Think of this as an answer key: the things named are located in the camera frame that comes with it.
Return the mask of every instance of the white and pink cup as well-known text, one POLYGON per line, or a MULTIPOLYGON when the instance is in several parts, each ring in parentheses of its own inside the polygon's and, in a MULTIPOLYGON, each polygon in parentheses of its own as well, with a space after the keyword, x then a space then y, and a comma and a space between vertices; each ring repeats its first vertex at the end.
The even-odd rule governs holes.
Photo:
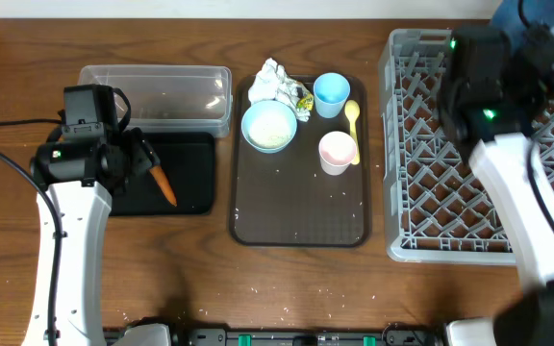
POLYGON ((334 131, 324 135, 319 142, 318 150, 324 172, 338 176, 356 157, 356 141, 346 133, 334 131))

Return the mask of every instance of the green light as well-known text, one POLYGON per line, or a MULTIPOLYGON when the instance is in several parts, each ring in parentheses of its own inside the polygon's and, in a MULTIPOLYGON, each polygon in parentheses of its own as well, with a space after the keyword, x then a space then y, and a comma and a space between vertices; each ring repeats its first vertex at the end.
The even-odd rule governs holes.
POLYGON ((496 111, 482 110, 482 113, 487 117, 488 120, 493 120, 497 116, 496 111))

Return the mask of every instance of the wood grain surface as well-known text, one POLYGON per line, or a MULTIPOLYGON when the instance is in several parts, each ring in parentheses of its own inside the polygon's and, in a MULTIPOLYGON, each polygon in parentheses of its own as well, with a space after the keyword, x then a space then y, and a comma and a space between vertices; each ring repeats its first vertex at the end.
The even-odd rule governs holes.
MULTIPOLYGON (((216 199, 201 217, 116 218, 104 246, 104 325, 162 315, 190 327, 382 330, 491 315, 520 297, 514 268, 397 263, 386 253, 377 62, 397 28, 456 21, 0 20, 0 120, 56 118, 89 64, 228 66, 235 86, 273 57, 290 74, 339 71, 366 87, 373 230, 355 250, 249 248, 226 228, 232 135, 216 142, 216 199)), ((0 128, 28 168, 51 126, 0 128)), ((36 194, 0 162, 0 344, 29 323, 38 262, 36 194)))

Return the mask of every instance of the white wall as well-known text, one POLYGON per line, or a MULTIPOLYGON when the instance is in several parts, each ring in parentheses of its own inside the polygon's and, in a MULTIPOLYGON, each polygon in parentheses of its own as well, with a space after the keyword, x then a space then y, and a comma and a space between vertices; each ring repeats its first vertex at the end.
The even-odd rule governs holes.
POLYGON ((491 18, 501 0, 0 0, 0 17, 491 18))

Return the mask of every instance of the clear plastic container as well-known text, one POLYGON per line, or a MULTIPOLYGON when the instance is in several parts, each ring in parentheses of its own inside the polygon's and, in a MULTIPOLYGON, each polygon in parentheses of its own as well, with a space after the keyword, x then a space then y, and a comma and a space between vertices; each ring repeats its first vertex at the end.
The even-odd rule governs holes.
MULTIPOLYGON (((90 65, 79 85, 120 88, 132 105, 130 126, 147 133, 230 132, 232 73, 222 66, 90 65)), ((115 96, 119 117, 125 104, 115 96)))

